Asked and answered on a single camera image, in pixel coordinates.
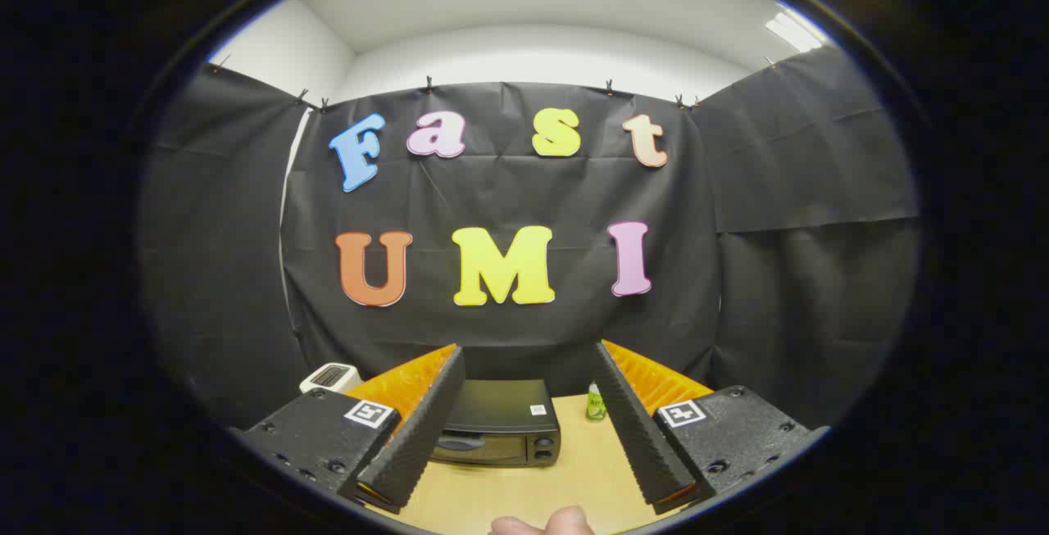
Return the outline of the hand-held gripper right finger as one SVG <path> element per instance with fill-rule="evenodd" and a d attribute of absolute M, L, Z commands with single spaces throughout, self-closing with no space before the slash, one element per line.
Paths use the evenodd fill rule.
<path fill-rule="evenodd" d="M 658 514 L 749 486 L 828 432 L 749 387 L 713 390 L 607 340 L 593 348 L 593 381 L 642 497 Z"/>

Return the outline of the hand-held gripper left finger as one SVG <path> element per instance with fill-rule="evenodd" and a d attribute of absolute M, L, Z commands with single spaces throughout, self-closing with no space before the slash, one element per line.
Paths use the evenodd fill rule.
<path fill-rule="evenodd" d="M 319 370 L 303 393 L 244 431 L 260 456 L 308 485 L 397 514 L 416 489 L 465 382 L 449 344 L 355 387 Z"/>

